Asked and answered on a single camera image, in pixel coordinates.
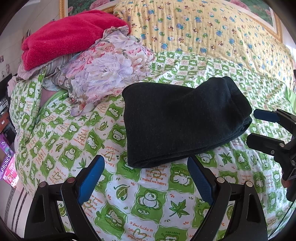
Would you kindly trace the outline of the green white patterned bedsheet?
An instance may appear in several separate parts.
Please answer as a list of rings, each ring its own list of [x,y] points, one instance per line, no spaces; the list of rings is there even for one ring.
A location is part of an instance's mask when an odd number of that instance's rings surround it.
[[[210,77],[229,76],[252,109],[293,112],[283,82],[232,62],[160,52],[151,69],[144,81],[194,88]],[[107,97],[91,112],[73,117],[66,90],[55,93],[40,108],[44,76],[18,81],[11,96],[10,116],[18,133],[16,169],[26,191],[33,196],[42,181],[56,184],[76,176],[99,154],[104,157],[105,170],[82,207],[102,240],[190,240],[210,205],[194,186],[187,160],[152,169],[129,167],[123,97]],[[241,137],[197,158],[229,183],[254,183],[271,238],[287,224],[295,203],[285,197],[280,165],[271,156],[248,149],[245,142],[250,133],[285,142],[291,135],[276,123],[251,116],[253,122]]]

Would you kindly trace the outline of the yellow animal print quilt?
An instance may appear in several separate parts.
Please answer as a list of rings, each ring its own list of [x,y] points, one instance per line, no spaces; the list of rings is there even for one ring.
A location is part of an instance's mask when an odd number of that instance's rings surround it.
[[[295,62],[264,25],[222,1],[121,1],[115,16],[154,52],[229,60],[293,88]]]

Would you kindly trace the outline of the landscape painting with gold frame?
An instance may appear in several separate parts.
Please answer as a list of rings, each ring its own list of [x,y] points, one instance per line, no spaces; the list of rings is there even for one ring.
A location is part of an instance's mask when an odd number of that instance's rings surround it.
[[[60,18],[75,15],[89,9],[98,9],[108,13],[113,12],[114,7],[120,1],[59,1]],[[259,22],[270,34],[282,42],[282,29],[279,17],[264,1],[219,1],[225,6],[237,8],[257,22]]]

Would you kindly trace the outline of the floral pink fabric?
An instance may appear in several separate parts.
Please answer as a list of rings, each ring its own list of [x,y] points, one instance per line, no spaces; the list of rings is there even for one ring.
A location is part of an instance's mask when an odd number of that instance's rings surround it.
[[[55,58],[32,70],[24,64],[8,82],[11,95],[18,82],[44,75],[43,87],[49,91],[65,89],[72,101],[72,116],[93,110],[108,95],[122,90],[149,74],[154,55],[140,39],[128,34],[128,27],[111,27],[87,50]]]

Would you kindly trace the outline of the black pants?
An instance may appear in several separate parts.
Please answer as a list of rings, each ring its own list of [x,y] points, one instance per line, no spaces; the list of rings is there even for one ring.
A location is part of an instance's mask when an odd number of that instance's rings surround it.
[[[242,135],[251,106],[230,77],[212,77],[196,88],[141,82],[122,92],[127,163],[153,168],[201,154]]]

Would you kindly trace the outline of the light green blanket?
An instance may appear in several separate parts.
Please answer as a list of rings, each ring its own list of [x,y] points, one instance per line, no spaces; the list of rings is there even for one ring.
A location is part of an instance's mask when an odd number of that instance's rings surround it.
[[[287,86],[285,87],[285,98],[290,102],[294,112],[296,112],[296,95]]]

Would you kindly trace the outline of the purple prunes box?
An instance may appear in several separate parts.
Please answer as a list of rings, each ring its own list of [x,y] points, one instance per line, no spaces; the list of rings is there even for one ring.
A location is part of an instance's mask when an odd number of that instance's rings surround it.
[[[3,134],[1,134],[1,180],[16,188],[19,177],[15,166],[15,153],[10,148]]]

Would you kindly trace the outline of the red fleece blanket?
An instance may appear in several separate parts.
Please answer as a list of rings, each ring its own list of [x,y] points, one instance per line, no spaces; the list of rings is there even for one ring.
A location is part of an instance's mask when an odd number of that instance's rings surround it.
[[[84,11],[51,21],[22,43],[22,62],[29,71],[60,56],[87,50],[105,30],[124,27],[127,22],[100,10]]]

